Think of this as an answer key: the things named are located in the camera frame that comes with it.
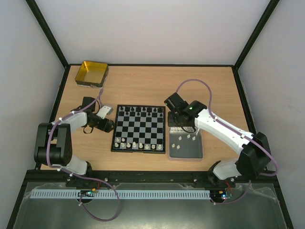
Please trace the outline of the black and white chessboard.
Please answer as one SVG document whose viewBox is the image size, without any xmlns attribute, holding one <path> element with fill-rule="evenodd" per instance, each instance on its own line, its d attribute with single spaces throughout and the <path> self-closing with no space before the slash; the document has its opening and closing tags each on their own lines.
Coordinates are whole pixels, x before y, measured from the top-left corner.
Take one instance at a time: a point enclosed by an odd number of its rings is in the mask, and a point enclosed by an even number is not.
<svg viewBox="0 0 305 229">
<path fill-rule="evenodd" d="M 165 154 L 165 107 L 117 105 L 112 152 Z"/>
</svg>

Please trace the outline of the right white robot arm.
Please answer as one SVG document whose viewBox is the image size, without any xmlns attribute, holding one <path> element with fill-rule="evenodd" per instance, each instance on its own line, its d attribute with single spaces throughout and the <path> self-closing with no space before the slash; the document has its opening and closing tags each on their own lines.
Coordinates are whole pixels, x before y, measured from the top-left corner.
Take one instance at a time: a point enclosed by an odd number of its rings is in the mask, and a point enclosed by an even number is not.
<svg viewBox="0 0 305 229">
<path fill-rule="evenodd" d="M 225 179 L 243 176 L 255 180 L 271 161 L 267 137 L 258 132 L 241 130 L 218 117 L 209 107 L 199 101 L 190 104 L 173 93 L 165 101 L 179 126 L 192 126 L 204 130 L 226 143 L 238 158 L 218 161 L 210 168 L 208 182 L 213 187 L 220 186 Z"/>
</svg>

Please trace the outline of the grey tray of chess pieces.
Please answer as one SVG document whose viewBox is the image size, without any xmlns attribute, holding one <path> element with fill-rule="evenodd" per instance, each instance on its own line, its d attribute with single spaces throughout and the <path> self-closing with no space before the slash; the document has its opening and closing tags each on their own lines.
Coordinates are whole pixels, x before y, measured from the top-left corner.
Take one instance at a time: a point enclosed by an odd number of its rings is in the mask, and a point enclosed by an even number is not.
<svg viewBox="0 0 305 229">
<path fill-rule="evenodd" d="M 169 158 L 200 161 L 203 159 L 201 130 L 197 127 L 169 127 Z"/>
</svg>

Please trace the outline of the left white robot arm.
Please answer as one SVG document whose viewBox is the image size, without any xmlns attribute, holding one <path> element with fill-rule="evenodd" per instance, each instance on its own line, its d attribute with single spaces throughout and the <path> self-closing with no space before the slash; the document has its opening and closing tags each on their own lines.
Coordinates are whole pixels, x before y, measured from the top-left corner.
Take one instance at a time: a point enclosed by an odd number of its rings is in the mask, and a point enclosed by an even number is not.
<svg viewBox="0 0 305 229">
<path fill-rule="evenodd" d="M 92 171 L 89 162 L 73 154 L 72 133 L 80 128 L 90 127 L 109 133 L 114 129 L 114 121 L 106 118 L 113 108 L 102 105 L 97 99 L 84 97 L 82 104 L 64 117 L 38 126 L 34 149 L 34 160 L 38 164 L 84 176 Z"/>
</svg>

